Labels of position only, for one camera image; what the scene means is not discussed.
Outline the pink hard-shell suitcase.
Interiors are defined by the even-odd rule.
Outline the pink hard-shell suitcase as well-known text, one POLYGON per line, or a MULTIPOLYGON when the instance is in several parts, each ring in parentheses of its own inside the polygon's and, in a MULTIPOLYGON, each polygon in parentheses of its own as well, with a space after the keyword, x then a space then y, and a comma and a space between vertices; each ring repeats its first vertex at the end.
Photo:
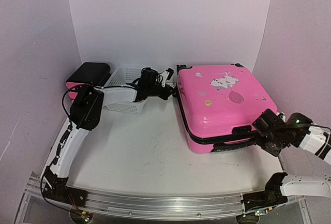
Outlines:
POLYGON ((278 108, 240 64, 177 66, 175 97, 188 147, 195 153, 233 151, 253 144, 253 122, 278 108))

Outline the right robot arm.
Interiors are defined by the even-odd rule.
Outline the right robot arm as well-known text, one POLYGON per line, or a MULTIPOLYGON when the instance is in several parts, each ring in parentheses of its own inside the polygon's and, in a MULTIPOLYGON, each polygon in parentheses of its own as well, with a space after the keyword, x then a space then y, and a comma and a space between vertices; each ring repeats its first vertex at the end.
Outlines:
POLYGON ((254 122, 253 142, 281 157, 285 172, 276 172, 261 191, 245 193, 245 215, 260 216, 288 202, 293 196, 330 198, 330 128, 316 124, 301 113, 285 118, 265 110, 254 122))

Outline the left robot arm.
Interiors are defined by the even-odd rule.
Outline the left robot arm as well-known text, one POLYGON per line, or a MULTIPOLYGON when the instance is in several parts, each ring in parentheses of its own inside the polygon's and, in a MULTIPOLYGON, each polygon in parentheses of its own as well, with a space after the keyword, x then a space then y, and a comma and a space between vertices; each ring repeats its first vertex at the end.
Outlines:
POLYGON ((158 72, 145 67, 140 77, 131 83, 111 86, 82 84, 75 87, 78 94, 66 111, 67 129, 54 148, 54 157, 40 179, 41 195, 46 202, 84 206, 87 192, 67 186, 69 171, 84 139, 98 126, 102 109, 111 104, 140 102, 148 97, 168 100, 174 88, 167 81, 173 73, 171 68, 158 72))

